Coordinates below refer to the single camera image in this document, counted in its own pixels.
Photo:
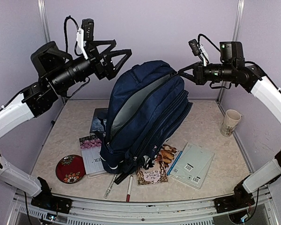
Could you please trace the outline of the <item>black blue highlighter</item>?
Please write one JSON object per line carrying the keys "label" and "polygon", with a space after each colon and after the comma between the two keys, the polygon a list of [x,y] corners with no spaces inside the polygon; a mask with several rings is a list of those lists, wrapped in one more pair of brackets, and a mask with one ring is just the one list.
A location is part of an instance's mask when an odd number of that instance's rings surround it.
{"label": "black blue highlighter", "polygon": [[119,185],[122,181],[124,181],[127,178],[128,174],[127,173],[122,173],[120,174],[116,179],[115,179],[115,183],[117,185]]}

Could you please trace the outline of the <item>red white marker pen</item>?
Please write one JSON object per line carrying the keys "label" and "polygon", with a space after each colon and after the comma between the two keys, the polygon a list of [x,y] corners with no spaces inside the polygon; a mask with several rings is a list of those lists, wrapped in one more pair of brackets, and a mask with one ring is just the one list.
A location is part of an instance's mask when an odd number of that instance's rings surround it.
{"label": "red white marker pen", "polygon": [[128,189],[127,189],[127,194],[126,194],[126,202],[130,201],[132,185],[133,185],[133,176],[131,175],[130,178],[129,178],[129,183],[128,183]]}

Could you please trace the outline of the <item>blue white booklet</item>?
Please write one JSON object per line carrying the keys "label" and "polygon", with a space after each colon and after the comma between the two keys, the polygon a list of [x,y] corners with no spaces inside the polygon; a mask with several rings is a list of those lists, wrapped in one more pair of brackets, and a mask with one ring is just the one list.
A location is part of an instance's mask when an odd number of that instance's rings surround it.
{"label": "blue white booklet", "polygon": [[180,156],[182,155],[182,151],[179,151],[175,154],[174,159],[172,162],[169,164],[169,167],[166,169],[167,176],[170,175],[170,172],[172,171],[173,167],[175,166],[176,162],[179,160]]}

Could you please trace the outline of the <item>red floral plate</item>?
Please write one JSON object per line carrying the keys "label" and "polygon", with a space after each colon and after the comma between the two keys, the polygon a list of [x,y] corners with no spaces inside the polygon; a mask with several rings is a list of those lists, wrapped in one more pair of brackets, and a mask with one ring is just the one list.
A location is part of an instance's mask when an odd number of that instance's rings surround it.
{"label": "red floral plate", "polygon": [[55,169],[56,177],[66,184],[79,182],[85,175],[83,158],[79,155],[68,155],[63,157]]}

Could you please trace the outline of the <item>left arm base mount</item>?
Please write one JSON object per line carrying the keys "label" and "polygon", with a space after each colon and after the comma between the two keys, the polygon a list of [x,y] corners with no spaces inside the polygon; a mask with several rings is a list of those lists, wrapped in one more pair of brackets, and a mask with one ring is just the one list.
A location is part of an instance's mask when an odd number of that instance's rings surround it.
{"label": "left arm base mount", "polygon": [[41,184],[41,192],[37,196],[32,197],[31,205],[57,213],[69,214],[72,200],[70,198],[53,195],[46,180],[41,177],[37,177],[37,179]]}

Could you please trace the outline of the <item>illustrated taming shrew book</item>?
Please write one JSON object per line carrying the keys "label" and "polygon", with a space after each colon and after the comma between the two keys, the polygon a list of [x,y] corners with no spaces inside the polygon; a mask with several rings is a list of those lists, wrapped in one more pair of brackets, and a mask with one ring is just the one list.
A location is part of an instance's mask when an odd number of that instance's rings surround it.
{"label": "illustrated taming shrew book", "polygon": [[139,168],[136,172],[138,186],[148,186],[168,182],[167,172],[179,155],[180,150],[164,144],[152,165],[148,168]]}

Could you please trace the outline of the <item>dark fantasy cover book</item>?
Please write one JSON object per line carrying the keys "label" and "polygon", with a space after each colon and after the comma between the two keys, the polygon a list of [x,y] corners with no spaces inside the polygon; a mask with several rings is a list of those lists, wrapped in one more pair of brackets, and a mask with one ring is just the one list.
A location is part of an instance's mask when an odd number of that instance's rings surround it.
{"label": "dark fantasy cover book", "polygon": [[94,134],[96,131],[105,134],[107,112],[108,112],[108,108],[96,108],[94,110],[91,127],[89,131],[90,134]]}

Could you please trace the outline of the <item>navy blue student backpack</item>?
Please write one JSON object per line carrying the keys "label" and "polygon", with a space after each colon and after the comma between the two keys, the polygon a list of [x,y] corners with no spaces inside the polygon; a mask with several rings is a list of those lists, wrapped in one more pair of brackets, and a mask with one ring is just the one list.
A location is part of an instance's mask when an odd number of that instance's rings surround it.
{"label": "navy blue student backpack", "polygon": [[124,72],[106,114],[100,150],[104,170],[129,174],[154,159],[191,107],[184,80],[168,63],[147,61]]}

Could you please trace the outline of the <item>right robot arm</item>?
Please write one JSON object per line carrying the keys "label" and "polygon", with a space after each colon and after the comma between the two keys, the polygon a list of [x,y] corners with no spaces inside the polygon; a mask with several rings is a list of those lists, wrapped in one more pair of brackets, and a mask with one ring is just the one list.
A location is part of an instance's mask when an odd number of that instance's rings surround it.
{"label": "right robot arm", "polygon": [[[241,85],[248,93],[261,101],[281,124],[281,91],[259,65],[245,60],[241,42],[220,42],[217,48],[221,54],[219,64],[209,62],[203,45],[197,40],[190,40],[188,44],[194,56],[198,56],[201,61],[180,69],[178,72],[180,76],[196,85],[205,85],[209,82],[212,89],[214,83],[222,81],[236,86]],[[251,198],[253,192],[280,176],[281,150],[274,159],[234,188],[230,204],[234,208],[242,207]]]}

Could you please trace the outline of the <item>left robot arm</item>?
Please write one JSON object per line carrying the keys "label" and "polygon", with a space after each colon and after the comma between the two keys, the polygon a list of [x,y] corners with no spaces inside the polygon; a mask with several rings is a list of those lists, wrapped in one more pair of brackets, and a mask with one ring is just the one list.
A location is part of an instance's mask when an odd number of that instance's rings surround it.
{"label": "left robot arm", "polygon": [[[20,90],[0,108],[0,138],[17,126],[47,112],[59,97],[70,98],[67,91],[78,82],[87,85],[95,74],[101,80],[111,80],[131,57],[131,49],[114,50],[115,40],[84,41],[82,56],[60,50],[54,41],[37,49],[30,57],[38,81]],[[56,204],[47,182],[30,176],[10,164],[0,154],[0,180],[32,196],[50,209]]]}

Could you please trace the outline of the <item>floral ceramic mug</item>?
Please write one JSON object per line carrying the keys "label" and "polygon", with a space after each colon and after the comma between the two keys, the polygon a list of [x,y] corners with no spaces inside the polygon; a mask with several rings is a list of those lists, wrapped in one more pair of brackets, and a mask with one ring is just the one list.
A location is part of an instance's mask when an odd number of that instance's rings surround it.
{"label": "floral ceramic mug", "polygon": [[228,109],[221,124],[221,134],[225,137],[230,137],[242,118],[243,115],[238,111]]}

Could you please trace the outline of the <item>pale green book with barcode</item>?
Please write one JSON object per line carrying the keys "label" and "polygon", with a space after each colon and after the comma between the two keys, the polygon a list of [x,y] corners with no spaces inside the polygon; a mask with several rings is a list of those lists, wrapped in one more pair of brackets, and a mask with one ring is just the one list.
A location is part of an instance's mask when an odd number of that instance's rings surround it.
{"label": "pale green book with barcode", "polygon": [[191,143],[187,143],[182,152],[169,176],[193,188],[200,189],[214,153]]}

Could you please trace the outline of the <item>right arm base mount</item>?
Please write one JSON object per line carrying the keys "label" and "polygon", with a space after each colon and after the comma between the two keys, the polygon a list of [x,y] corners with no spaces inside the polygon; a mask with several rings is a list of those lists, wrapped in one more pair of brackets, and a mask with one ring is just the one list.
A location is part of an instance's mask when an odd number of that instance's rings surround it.
{"label": "right arm base mount", "polygon": [[255,201],[252,193],[248,193],[242,183],[239,183],[234,187],[234,194],[214,199],[217,213],[237,210],[254,204]]}

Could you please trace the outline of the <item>aluminium front rail frame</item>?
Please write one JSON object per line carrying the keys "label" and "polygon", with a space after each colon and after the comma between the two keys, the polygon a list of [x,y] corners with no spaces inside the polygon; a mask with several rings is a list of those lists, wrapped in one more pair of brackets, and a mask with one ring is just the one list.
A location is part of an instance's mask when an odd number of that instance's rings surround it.
{"label": "aluminium front rail frame", "polygon": [[36,224],[53,225],[222,225],[240,209],[219,213],[213,198],[174,202],[115,202],[71,197],[69,213],[53,211],[30,204],[31,198],[17,191],[10,207],[8,225],[30,215]]}

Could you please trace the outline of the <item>white Designer Fate book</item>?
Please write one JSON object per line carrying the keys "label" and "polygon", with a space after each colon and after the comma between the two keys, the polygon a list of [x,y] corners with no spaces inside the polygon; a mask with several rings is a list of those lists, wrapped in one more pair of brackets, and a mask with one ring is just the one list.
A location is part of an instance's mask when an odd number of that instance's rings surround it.
{"label": "white Designer Fate book", "polygon": [[100,158],[102,142],[95,134],[79,139],[81,155],[86,175],[89,179],[101,176],[107,172],[103,168]]}

